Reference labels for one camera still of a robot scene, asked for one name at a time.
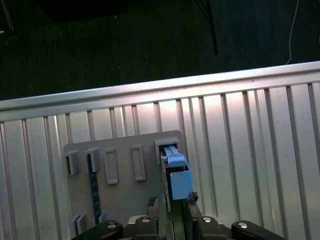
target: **gray mounting plate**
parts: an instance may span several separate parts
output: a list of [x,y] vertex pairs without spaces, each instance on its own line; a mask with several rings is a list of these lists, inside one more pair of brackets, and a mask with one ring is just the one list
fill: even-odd
[[132,216],[145,215],[150,197],[165,194],[158,146],[177,143],[186,155],[182,134],[175,131],[67,144],[64,154],[78,172],[67,176],[72,216],[86,214],[87,228],[94,226],[93,203],[86,156],[96,164],[102,214],[123,225]]

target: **metal screw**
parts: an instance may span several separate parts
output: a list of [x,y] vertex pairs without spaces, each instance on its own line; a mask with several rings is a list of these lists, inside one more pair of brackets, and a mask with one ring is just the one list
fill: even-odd
[[108,229],[114,229],[117,226],[117,224],[115,222],[110,222],[108,224]]
[[150,222],[150,218],[145,217],[145,218],[142,219],[142,222],[143,223],[148,223],[148,222]]
[[206,223],[210,223],[211,222],[211,218],[205,216],[204,218],[202,218],[203,221],[205,221]]
[[248,228],[248,225],[245,224],[244,222],[239,222],[239,223],[238,223],[238,226],[239,226],[240,228],[242,228],[242,229]]

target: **corrugated metal panel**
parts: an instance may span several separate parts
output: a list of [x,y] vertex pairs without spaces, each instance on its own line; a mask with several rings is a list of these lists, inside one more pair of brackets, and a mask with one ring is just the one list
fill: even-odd
[[316,62],[0,102],[0,239],[74,235],[66,144],[171,130],[185,135],[204,214],[318,239],[319,72]]

